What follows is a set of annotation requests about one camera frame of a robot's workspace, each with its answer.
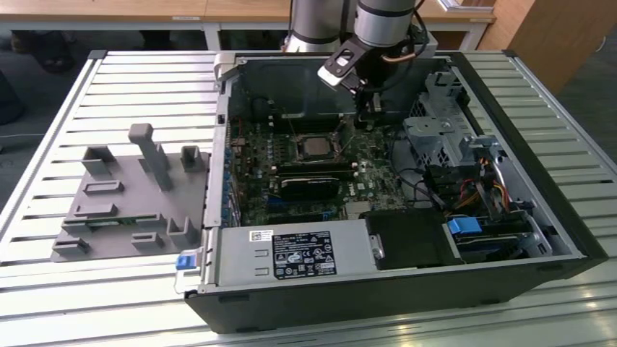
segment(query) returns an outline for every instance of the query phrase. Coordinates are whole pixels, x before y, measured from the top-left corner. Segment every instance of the wooden cabinet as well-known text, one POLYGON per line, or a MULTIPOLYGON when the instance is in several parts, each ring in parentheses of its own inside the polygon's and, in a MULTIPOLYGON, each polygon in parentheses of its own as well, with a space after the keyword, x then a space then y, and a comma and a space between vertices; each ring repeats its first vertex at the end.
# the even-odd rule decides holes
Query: wooden cabinet
POLYGON ((478 49, 510 49, 558 93, 617 21, 615 0, 497 0, 478 49))

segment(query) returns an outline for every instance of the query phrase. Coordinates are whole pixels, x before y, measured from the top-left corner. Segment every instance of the barcode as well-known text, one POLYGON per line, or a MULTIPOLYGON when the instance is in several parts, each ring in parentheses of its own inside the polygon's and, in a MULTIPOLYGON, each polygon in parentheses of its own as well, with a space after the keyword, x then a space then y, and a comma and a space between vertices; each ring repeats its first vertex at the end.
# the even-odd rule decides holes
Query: barcode
POLYGON ((271 230, 253 230, 249 232, 249 241, 271 241, 271 230))

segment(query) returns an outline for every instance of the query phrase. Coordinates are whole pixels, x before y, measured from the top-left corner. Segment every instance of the aluminum table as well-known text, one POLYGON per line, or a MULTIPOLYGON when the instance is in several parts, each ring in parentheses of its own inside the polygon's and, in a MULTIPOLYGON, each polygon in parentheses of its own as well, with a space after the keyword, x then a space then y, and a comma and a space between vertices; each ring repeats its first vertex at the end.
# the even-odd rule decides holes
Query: aluminum table
MULTIPOLYGON (((214 53, 91 56, 0 215, 0 346, 578 346, 617 339, 617 168, 517 58, 466 54, 611 259, 503 304, 217 335, 173 289, 174 255, 51 263, 86 145, 131 155, 149 122, 165 152, 210 150, 214 53)), ((486 133, 490 123, 471 108, 486 133)), ((198 278, 185 277, 186 286, 198 278)))

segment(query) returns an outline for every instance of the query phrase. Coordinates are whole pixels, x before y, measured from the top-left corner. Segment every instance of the white label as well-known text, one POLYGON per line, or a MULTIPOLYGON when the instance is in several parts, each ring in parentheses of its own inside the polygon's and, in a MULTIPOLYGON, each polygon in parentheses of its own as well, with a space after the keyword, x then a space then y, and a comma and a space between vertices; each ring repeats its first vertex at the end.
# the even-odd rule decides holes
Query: white label
POLYGON ((251 230, 249 232, 249 241, 271 241, 271 230, 251 230))
POLYGON ((183 17, 183 16, 173 16, 171 20, 201 20, 201 17, 183 17))

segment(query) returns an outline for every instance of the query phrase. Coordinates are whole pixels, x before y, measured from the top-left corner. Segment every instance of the sticker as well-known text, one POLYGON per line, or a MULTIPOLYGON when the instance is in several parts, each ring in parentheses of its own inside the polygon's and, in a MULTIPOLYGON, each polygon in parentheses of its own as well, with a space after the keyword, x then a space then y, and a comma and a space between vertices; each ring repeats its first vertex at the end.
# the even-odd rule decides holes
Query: sticker
POLYGON ((201 17, 183 17, 183 16, 173 16, 171 20, 201 20, 201 17))
POLYGON ((274 277, 278 280, 335 275, 329 231, 287 235, 271 235, 271 230, 269 232, 274 277))
POLYGON ((270 241, 271 240, 271 230, 251 230, 249 232, 249 241, 270 241))

